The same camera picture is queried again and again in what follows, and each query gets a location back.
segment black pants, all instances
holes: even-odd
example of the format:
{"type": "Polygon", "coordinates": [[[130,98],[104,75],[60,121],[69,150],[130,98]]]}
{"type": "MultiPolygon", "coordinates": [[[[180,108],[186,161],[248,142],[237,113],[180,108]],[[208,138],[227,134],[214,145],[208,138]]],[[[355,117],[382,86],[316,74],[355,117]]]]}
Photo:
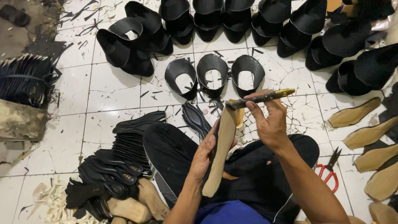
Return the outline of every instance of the black pants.
{"type": "MultiPolygon", "coordinates": [[[[313,167],[319,147],[309,136],[289,136],[294,147],[313,167]]],[[[172,208],[188,175],[198,145],[171,124],[154,124],[144,133],[144,148],[155,172],[156,183],[172,208]]],[[[240,200],[273,223],[293,223],[300,207],[274,153],[260,140],[239,149],[226,161],[224,170],[235,180],[222,179],[212,198],[203,197],[200,207],[209,203],[240,200]]]]}

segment blue shirt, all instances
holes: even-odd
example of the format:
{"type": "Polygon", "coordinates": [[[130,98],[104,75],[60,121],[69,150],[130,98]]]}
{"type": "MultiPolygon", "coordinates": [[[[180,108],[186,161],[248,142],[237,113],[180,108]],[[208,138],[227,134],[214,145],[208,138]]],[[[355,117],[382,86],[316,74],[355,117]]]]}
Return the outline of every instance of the blue shirt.
{"type": "Polygon", "coordinates": [[[198,209],[195,224],[271,224],[256,210],[238,200],[209,204],[198,209]]]}

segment scissors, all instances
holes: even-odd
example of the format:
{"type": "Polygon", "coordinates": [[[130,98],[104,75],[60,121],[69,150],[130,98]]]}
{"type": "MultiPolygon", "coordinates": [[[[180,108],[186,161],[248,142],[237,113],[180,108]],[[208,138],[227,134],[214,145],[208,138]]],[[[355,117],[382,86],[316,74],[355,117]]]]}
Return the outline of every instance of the scissors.
{"type": "Polygon", "coordinates": [[[332,176],[334,177],[334,181],[335,181],[336,185],[335,185],[334,189],[332,190],[333,193],[335,193],[337,191],[337,188],[339,188],[339,181],[337,180],[337,175],[335,172],[333,172],[333,166],[337,162],[337,159],[339,158],[340,153],[341,153],[341,149],[339,152],[337,152],[338,150],[339,150],[339,147],[337,147],[336,150],[334,150],[333,155],[330,158],[329,163],[326,166],[324,166],[322,164],[316,165],[316,167],[321,167],[321,171],[319,173],[320,178],[322,178],[322,174],[323,174],[323,171],[325,170],[325,168],[330,171],[329,175],[324,180],[325,183],[327,183],[332,176]]]}

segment tan leather cutout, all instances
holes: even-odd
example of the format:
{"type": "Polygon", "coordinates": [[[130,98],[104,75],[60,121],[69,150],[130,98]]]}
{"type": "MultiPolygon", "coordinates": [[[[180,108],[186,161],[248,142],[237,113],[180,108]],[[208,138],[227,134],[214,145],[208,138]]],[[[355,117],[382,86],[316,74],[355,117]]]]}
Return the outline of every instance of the tan leather cutout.
{"type": "Polygon", "coordinates": [[[219,122],[217,152],[211,165],[209,178],[202,189],[202,195],[207,197],[213,197],[220,186],[225,159],[235,138],[237,123],[235,111],[225,106],[219,122]]]}
{"type": "Polygon", "coordinates": [[[133,198],[126,200],[111,198],[108,201],[108,207],[112,215],[121,216],[133,222],[143,223],[152,219],[149,209],[133,198]]]}
{"type": "Polygon", "coordinates": [[[375,143],[398,122],[398,116],[373,127],[360,128],[349,134],[343,142],[350,149],[357,149],[375,143]]]}
{"type": "Polygon", "coordinates": [[[333,114],[328,121],[335,128],[347,127],[358,123],[368,113],[380,106],[380,104],[381,99],[375,97],[360,106],[347,108],[333,114]]]}
{"type": "Polygon", "coordinates": [[[147,206],[156,220],[164,220],[166,215],[170,213],[169,207],[162,201],[155,185],[145,178],[138,180],[140,193],[138,200],[147,206]]]}
{"type": "Polygon", "coordinates": [[[121,217],[114,217],[111,224],[127,224],[127,220],[121,217]]]}
{"type": "Polygon", "coordinates": [[[398,188],[398,162],[375,173],[365,186],[365,193],[377,200],[384,200],[398,188]]]}
{"type": "Polygon", "coordinates": [[[354,163],[359,172],[372,171],[381,167],[387,160],[398,154],[398,144],[387,148],[373,149],[358,157],[354,163]]]}
{"type": "Polygon", "coordinates": [[[369,212],[377,224],[398,223],[398,213],[386,204],[373,202],[369,205],[369,212]]]}

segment right hand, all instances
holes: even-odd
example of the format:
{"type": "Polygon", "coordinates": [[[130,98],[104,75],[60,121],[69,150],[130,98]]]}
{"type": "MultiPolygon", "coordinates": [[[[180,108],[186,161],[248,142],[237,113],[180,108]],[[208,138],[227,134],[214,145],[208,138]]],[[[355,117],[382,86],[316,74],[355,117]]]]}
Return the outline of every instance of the right hand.
{"type": "MultiPolygon", "coordinates": [[[[245,96],[245,99],[255,96],[261,96],[270,90],[262,90],[245,96]]],[[[264,117],[260,107],[252,101],[246,102],[247,108],[252,113],[257,125],[257,134],[260,140],[267,145],[272,151],[283,149],[291,141],[286,134],[286,107],[281,103],[280,99],[264,102],[268,110],[268,117],[264,117]]]]}

